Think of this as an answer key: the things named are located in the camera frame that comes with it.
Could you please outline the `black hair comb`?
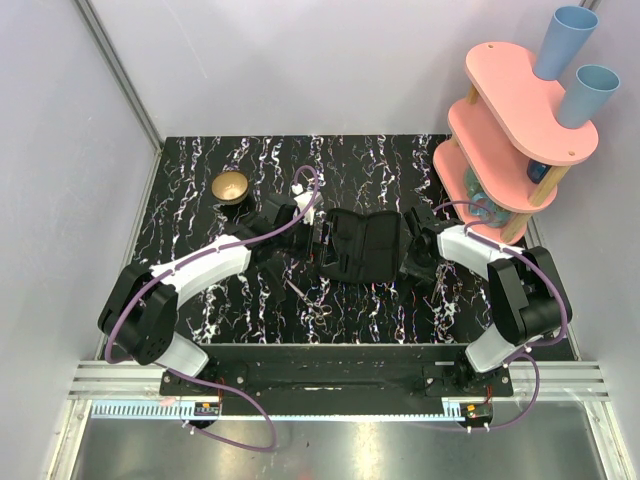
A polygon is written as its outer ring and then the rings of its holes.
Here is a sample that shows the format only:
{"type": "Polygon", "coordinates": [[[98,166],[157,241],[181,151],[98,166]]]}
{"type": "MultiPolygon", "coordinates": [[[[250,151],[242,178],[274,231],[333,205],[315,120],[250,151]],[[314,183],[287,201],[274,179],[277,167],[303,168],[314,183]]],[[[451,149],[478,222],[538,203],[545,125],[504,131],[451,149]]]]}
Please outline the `black hair comb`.
{"type": "Polygon", "coordinates": [[[271,262],[262,262],[258,265],[258,271],[266,279],[274,301],[277,304],[284,302],[286,300],[286,291],[282,283],[281,274],[276,266],[271,262]]]}

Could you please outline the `black zip tool case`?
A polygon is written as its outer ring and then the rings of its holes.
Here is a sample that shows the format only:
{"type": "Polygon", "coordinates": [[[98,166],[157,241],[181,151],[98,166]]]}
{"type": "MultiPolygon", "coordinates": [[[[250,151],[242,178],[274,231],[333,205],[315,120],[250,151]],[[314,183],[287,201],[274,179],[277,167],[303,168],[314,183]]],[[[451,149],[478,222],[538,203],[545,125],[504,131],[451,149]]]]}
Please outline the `black zip tool case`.
{"type": "Polygon", "coordinates": [[[367,215],[341,208],[326,212],[316,258],[317,272],[350,284],[392,282],[398,271],[401,216],[367,215]]]}

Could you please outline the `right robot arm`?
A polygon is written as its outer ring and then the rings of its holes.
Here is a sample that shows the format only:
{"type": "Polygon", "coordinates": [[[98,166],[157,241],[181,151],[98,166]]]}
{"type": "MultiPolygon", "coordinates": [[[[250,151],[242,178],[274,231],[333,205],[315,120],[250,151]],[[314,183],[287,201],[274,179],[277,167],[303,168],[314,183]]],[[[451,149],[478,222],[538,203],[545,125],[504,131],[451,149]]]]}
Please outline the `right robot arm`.
{"type": "Polygon", "coordinates": [[[481,276],[489,286],[492,324],[454,361],[447,379],[466,396],[546,335],[566,334],[572,310],[554,260],[543,247],[521,249],[481,235],[459,220],[440,220],[427,205],[404,214],[411,243],[400,272],[416,285],[434,285],[446,261],[481,276]]]}

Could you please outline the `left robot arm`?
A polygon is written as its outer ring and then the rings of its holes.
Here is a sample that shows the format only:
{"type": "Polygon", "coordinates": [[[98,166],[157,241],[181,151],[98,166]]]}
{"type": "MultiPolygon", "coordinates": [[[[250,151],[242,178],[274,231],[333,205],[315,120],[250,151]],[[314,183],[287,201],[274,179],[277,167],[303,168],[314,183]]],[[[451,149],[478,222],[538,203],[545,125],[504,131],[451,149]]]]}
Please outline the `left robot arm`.
{"type": "Polygon", "coordinates": [[[120,273],[98,318],[98,328],[140,365],[156,363],[181,373],[181,384],[196,396],[215,386],[209,356],[175,331],[178,310],[201,291],[267,262],[281,251],[308,255],[314,207],[311,192],[293,198],[273,194],[260,212],[230,225],[211,244],[153,267],[131,263],[120,273]]]}

